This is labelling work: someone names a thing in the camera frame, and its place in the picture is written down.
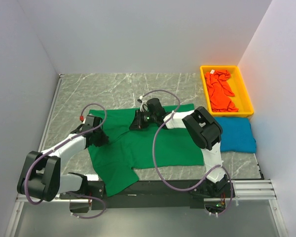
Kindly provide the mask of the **green t-shirt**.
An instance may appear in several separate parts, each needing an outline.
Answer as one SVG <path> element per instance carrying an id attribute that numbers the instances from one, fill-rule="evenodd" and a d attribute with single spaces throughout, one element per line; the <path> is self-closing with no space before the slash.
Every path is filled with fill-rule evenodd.
<path id="1" fill-rule="evenodd" d="M 97 111 L 97 117 L 107 117 L 104 132 L 109 143 L 88 148 L 93 168 L 104 181 L 108 196 L 113 196 L 139 180 L 135 169 L 153 168 L 152 143 L 158 129 L 150 124 L 143 130 L 129 130 L 135 109 Z M 155 146 L 156 161 L 163 166 L 203 165 L 203 154 L 184 128 L 162 130 Z"/>

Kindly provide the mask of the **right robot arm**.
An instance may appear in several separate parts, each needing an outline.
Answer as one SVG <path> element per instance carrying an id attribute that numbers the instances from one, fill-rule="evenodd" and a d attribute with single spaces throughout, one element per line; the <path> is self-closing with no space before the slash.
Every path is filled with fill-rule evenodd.
<path id="1" fill-rule="evenodd" d="M 176 191 L 194 191 L 204 198 L 220 197 L 224 193 L 224 188 L 228 185 L 231 178 L 222 165 L 222 127 L 214 117 L 204 107 L 198 107 L 188 112 L 178 112 L 177 110 L 167 112 L 162 107 L 158 98 L 152 98 L 146 102 L 145 109 L 141 105 L 135 111 L 135 116 L 129 129 L 142 130 L 152 123 L 159 126 L 157 132 L 164 127 L 166 129 L 186 129 L 195 145 L 201 149 L 206 168 L 205 176 L 190 188 L 179 189 L 170 185 L 162 177 L 156 164 L 155 143 L 157 136 L 155 135 L 152 145 L 152 158 L 155 170 L 162 182 Z"/>

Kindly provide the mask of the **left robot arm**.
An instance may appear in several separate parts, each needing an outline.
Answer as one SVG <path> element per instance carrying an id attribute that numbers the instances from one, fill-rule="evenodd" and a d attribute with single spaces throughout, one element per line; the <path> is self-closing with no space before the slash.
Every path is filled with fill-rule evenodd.
<path id="1" fill-rule="evenodd" d="M 59 193 L 86 190 L 86 176 L 77 173 L 61 175 L 61 168 L 75 154 L 92 145 L 100 147 L 109 142 L 103 124 L 101 117 L 87 115 L 65 140 L 42 152 L 29 152 L 19 177 L 17 192 L 39 199 L 34 202 L 39 204 L 52 201 Z"/>

